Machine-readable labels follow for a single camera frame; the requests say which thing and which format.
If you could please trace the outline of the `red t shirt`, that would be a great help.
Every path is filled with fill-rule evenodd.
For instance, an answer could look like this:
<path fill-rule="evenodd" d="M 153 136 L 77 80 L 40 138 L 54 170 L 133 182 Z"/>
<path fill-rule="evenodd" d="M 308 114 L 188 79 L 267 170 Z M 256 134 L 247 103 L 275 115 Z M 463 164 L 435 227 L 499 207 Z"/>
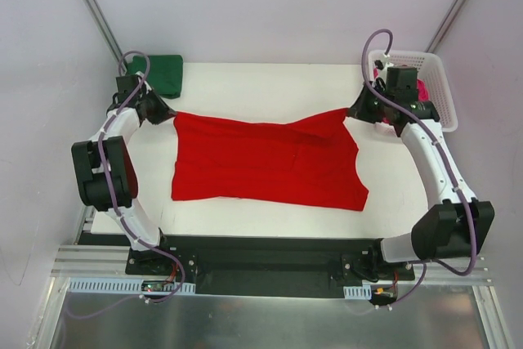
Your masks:
<path fill-rule="evenodd" d="M 356 169 L 358 145 L 346 109 L 292 123 L 245 123 L 179 113 L 171 198 L 256 199 L 364 210 L 369 191 Z"/>

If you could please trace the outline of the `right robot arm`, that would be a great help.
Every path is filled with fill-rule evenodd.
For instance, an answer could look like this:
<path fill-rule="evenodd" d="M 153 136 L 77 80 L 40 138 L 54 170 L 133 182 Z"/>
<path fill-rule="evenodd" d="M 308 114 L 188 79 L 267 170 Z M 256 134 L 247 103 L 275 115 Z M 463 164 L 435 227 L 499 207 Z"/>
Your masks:
<path fill-rule="evenodd" d="M 427 212 L 410 232 L 380 239 L 367 260 L 369 274 L 384 280 L 399 262 L 435 262 L 455 275 L 470 275 L 494 220 L 494 206 L 480 201 L 463 180 L 445 143 L 440 116 L 418 92 L 413 66 L 378 60 L 348 114 L 366 123 L 385 121 L 411 154 L 427 197 Z"/>

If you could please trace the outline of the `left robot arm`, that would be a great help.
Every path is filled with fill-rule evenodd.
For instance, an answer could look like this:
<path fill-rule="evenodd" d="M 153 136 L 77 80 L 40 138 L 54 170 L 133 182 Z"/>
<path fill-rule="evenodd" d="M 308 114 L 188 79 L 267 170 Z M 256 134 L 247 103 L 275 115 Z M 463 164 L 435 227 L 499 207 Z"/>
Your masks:
<path fill-rule="evenodd" d="M 100 129 L 86 141 L 73 143 L 71 154 L 78 193 L 84 205 L 111 217 L 130 241 L 147 252 L 145 265 L 162 275 L 173 255 L 159 247 L 163 233 L 138 200 L 139 185 L 127 143 L 144 122 L 159 125 L 174 119 L 171 109 L 138 72 L 116 78 L 117 92 Z"/>

